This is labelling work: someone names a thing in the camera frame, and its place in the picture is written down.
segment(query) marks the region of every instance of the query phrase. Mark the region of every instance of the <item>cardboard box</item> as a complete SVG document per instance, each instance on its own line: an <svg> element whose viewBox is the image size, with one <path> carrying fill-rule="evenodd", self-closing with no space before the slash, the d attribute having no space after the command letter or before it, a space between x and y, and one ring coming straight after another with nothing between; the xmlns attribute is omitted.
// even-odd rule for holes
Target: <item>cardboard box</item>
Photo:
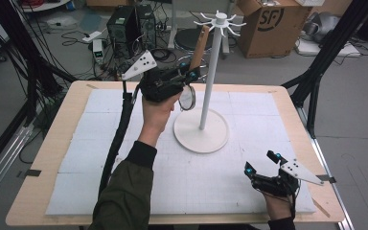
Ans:
<svg viewBox="0 0 368 230"><path fill-rule="evenodd" d="M260 0L238 0L246 23L238 45L246 58L289 55L312 10L294 0L275 2L276 6L266 6Z"/></svg>
<svg viewBox="0 0 368 230"><path fill-rule="evenodd" d="M88 7L133 6L134 0L86 0L86 5Z"/></svg>

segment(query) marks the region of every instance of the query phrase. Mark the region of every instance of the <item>power strip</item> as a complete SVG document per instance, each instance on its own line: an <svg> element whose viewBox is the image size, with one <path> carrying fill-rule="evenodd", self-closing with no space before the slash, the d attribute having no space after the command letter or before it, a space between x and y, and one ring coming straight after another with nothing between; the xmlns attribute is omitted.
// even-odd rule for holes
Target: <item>power strip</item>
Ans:
<svg viewBox="0 0 368 230"><path fill-rule="evenodd" d="M82 40L85 42L91 42L94 38L96 38L97 36L101 35L101 32L94 32L92 34L89 35L89 37L83 37Z"/></svg>

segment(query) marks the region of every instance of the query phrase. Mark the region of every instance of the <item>olive green sleeve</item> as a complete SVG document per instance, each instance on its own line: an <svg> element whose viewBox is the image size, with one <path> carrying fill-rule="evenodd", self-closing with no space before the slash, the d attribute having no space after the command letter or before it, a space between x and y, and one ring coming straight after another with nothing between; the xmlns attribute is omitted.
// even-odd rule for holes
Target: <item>olive green sleeve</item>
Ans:
<svg viewBox="0 0 368 230"><path fill-rule="evenodd" d="M135 142L95 205L89 230L148 229L156 149Z"/></svg>

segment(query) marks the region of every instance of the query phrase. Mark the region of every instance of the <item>person's right hand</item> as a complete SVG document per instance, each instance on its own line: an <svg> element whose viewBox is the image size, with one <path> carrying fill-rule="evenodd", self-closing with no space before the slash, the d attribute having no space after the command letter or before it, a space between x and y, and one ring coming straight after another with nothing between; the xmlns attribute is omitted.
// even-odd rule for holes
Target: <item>person's right hand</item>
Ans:
<svg viewBox="0 0 368 230"><path fill-rule="evenodd" d="M143 126L138 141L155 147L160 134L164 131L170 114L174 111L174 103L181 93L169 97L161 103L147 101L142 97Z"/></svg>
<svg viewBox="0 0 368 230"><path fill-rule="evenodd" d="M265 193L262 194L265 199L265 207L271 220L291 217L291 204L286 197L278 197Z"/></svg>

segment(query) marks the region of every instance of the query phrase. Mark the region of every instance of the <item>white mug tree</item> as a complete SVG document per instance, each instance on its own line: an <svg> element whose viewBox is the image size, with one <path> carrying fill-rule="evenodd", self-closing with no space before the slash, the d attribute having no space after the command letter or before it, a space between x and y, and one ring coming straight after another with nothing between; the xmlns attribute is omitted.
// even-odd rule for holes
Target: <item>white mug tree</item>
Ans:
<svg viewBox="0 0 368 230"><path fill-rule="evenodd" d="M178 142L188 150L198 153L209 153L221 149L229 138L229 127L225 119L215 110L209 108L212 86L217 70L220 43L222 37L225 36L225 29L232 35L239 36L229 26L240 27L245 25L245 23L240 25L231 23L236 15L228 19L225 13L219 11L217 11L215 18L206 17L203 13L201 15L210 21L195 23L198 25L212 25L210 31L215 29L204 102L202 109L195 108L182 112L177 117L174 122L174 134Z"/></svg>

